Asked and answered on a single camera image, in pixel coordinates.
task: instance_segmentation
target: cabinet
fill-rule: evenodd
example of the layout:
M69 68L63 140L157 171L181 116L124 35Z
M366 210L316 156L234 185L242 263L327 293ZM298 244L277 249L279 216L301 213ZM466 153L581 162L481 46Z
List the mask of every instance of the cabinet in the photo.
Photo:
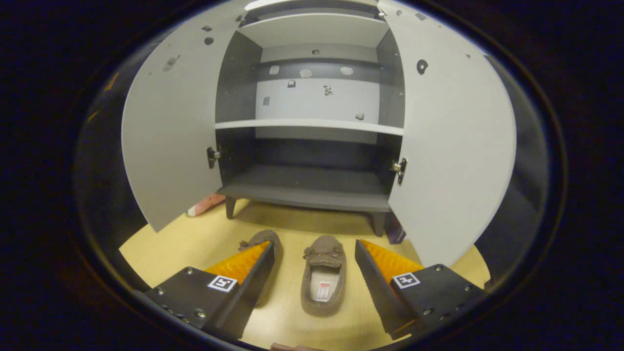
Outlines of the cabinet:
M514 164L513 111L483 52L394 1L379 1L383 18L287 11L249 24L236 21L245 5L180 26L130 88L124 164L150 225L215 191L230 215L237 198L357 210L377 233L392 210L425 266L452 265Z

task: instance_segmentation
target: slipper label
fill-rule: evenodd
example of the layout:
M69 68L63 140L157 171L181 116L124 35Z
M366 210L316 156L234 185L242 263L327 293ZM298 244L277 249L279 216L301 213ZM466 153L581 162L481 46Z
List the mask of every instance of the slipper label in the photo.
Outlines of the slipper label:
M316 292L316 301L327 302L329 301L329 287L331 283L319 282L318 291Z

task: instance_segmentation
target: brown slipper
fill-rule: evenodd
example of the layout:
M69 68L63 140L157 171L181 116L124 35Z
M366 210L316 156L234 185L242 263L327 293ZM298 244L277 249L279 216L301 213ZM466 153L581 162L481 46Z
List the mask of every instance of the brown slipper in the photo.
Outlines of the brown slipper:
M249 242L241 241L240 246L238 248L239 251L245 251L250 247L262 244L265 241L270 241L273 243L273 253L275 254L275 263L273 264L273 268L271 269L271 274L269 278L266 280L265 286L262 288L260 292L260 296L258 296L258 300L256 301L256 306L264 304L266 302L266 297L268 296L268 291L273 286L275 282L275 278L277 277L277 270L281 264L281 259L284 256L284 252L281 247L280 237L277 236L277 233L272 230L263 230L261 232L256 233Z
M301 284L301 306L313 315L331 315L344 297L346 256L343 245L324 235L304 251L307 260Z

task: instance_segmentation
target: metal hinge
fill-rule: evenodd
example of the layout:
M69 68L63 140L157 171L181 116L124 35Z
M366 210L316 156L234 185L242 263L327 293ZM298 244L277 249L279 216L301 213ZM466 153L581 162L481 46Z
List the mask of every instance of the metal hinge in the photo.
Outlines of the metal hinge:
M403 176L405 175L406 167L407 167L407 159L405 157L403 157L403 160L401 160L400 162L396 162L392 160L392 166L390 167L390 171L394 171L399 175L397 179L397 181L399 182L399 185L403 183Z
M208 148L208 150L206 150L206 153L208 154L208 168L215 168L215 161L221 158L221 152L218 150L218 148L217 151L214 151L211 146Z

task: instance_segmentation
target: open cabinet door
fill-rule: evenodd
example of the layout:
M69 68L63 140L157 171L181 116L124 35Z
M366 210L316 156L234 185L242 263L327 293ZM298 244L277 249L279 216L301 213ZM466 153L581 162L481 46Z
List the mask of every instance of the open cabinet door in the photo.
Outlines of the open cabinet door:
M395 177L389 205L423 265L451 266L483 233L507 190L515 158L512 105L478 47L411 7L380 0L378 8L387 14L405 75L407 166L401 184Z
M217 146L223 56L247 3L228 1L182 24L145 60L130 87L122 119L124 166L156 231L222 186L207 149Z

